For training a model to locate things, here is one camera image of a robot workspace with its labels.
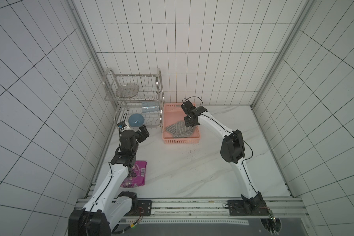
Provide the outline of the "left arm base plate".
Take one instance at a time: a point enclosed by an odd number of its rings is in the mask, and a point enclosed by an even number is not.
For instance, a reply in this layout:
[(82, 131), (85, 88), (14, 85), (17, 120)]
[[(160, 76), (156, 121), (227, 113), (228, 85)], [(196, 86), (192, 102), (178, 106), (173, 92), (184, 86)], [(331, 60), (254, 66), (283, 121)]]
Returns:
[(128, 213), (128, 216), (150, 216), (152, 210), (151, 200), (138, 200), (135, 208)]

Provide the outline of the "grey striped dishcloth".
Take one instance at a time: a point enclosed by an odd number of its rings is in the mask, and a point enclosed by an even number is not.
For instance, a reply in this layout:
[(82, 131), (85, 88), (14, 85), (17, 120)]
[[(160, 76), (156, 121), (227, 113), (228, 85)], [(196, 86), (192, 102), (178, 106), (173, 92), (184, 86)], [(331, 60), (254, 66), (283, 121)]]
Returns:
[(195, 127), (186, 127), (184, 121), (166, 127), (166, 132), (172, 135), (172, 138), (189, 138), (195, 132)]

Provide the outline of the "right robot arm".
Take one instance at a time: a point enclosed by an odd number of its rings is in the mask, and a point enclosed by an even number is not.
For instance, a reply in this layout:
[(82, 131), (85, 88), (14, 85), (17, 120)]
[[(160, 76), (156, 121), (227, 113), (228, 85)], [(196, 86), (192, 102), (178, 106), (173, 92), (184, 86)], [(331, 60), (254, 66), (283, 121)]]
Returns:
[(248, 173), (245, 157), (247, 143), (243, 139), (240, 130), (230, 130), (222, 123), (216, 121), (211, 113), (203, 107), (195, 107), (189, 101), (181, 105), (185, 113), (184, 122), (186, 127), (203, 125), (216, 134), (222, 140), (220, 155), (224, 161), (231, 164), (242, 191), (242, 211), (246, 214), (257, 213), (265, 210), (270, 213), (262, 194), (253, 184), (251, 175)]

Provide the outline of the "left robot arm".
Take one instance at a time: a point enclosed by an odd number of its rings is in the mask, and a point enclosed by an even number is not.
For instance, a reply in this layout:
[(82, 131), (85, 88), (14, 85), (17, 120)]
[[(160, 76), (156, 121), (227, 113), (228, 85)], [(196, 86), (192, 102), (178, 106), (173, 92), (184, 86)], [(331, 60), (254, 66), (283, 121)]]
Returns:
[(118, 193), (122, 183), (135, 166), (139, 144), (149, 137), (145, 125), (137, 131), (130, 128), (120, 134), (120, 145), (109, 162), (109, 172), (96, 193), (68, 219), (69, 236), (112, 236), (123, 234), (150, 214), (151, 201), (145, 206), (137, 194)]

